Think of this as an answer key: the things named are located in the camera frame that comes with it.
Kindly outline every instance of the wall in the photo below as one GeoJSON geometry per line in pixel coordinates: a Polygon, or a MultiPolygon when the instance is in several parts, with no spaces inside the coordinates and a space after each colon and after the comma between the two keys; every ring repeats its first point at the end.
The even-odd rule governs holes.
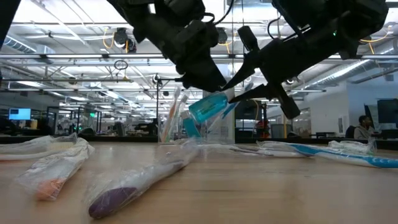
{"type": "MultiPolygon", "coordinates": [[[[310,108],[311,112],[311,132],[339,132],[338,120],[343,118],[343,128],[348,127],[349,120],[349,101],[344,83],[325,88],[324,93],[309,93],[304,97],[304,101],[297,101],[300,110],[310,108]]],[[[267,117],[281,115],[282,110],[272,108],[267,111],[267,117]]]]}
{"type": "Polygon", "coordinates": [[[398,83],[385,82],[381,77],[361,84],[349,84],[347,85],[347,92],[349,123],[357,126],[359,116],[365,114],[364,105],[377,105],[378,100],[398,98],[398,83]]]}

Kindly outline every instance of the bottle cap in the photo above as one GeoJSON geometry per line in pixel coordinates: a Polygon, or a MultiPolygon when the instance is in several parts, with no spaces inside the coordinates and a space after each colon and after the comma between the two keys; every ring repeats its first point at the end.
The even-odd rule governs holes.
{"type": "Polygon", "coordinates": [[[224,94],[226,95],[228,102],[229,102],[230,100],[232,100],[235,97],[235,90],[233,88],[229,89],[229,90],[225,90],[224,94]]]}

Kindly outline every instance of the person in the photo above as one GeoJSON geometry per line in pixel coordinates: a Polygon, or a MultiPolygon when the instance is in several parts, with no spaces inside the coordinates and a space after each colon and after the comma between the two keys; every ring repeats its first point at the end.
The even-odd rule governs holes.
{"type": "Polygon", "coordinates": [[[374,133],[374,128],[372,128],[372,120],[370,117],[362,115],[359,117],[359,126],[355,128],[354,138],[355,139],[369,139],[372,133],[374,133]]]}

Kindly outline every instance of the desk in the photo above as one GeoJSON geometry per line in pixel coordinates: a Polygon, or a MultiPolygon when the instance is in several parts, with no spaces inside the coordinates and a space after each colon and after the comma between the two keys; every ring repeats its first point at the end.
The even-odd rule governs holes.
{"type": "MultiPolygon", "coordinates": [[[[160,152],[151,143],[92,145],[96,153],[55,202],[32,202],[8,189],[32,162],[0,163],[0,223],[89,223],[82,200],[92,173],[139,167],[160,152]]],[[[212,152],[94,223],[394,223],[397,188],[394,170],[212,152]]]]}

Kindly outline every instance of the computer monitor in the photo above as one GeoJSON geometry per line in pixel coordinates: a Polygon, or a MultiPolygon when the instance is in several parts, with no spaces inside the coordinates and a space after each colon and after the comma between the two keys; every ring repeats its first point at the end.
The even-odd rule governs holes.
{"type": "Polygon", "coordinates": [[[398,100],[378,100],[377,110],[379,112],[379,124],[398,124],[398,100]]]}
{"type": "Polygon", "coordinates": [[[28,108],[10,108],[8,112],[8,119],[10,120],[30,120],[31,110],[28,108]]]}

